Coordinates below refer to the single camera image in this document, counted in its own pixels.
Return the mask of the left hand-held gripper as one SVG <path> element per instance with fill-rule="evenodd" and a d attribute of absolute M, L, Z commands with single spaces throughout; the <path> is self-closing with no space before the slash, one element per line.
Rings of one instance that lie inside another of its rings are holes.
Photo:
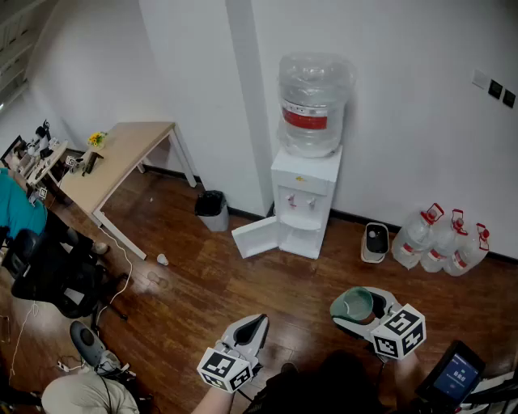
<path fill-rule="evenodd" d="M 208 348 L 197 366 L 203 382 L 221 391 L 235 393 L 252 381 L 261 368 L 256 355 L 264 347 L 269 327 L 266 314 L 250 315 L 229 325 L 222 341 Z M 234 349 L 236 347 L 243 347 L 247 353 L 241 353 Z"/>

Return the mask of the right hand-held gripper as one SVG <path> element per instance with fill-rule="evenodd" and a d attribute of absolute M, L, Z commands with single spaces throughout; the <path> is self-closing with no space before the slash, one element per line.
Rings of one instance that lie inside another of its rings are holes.
<path fill-rule="evenodd" d="M 333 317 L 332 321 L 339 330 L 355 339 L 373 341 L 375 353 L 397 360 L 403 360 L 427 338 L 426 320 L 410 304 L 401 307 L 389 291 L 366 287 L 373 301 L 372 312 L 375 318 L 368 324 Z M 380 324 L 385 316 L 389 317 Z"/>

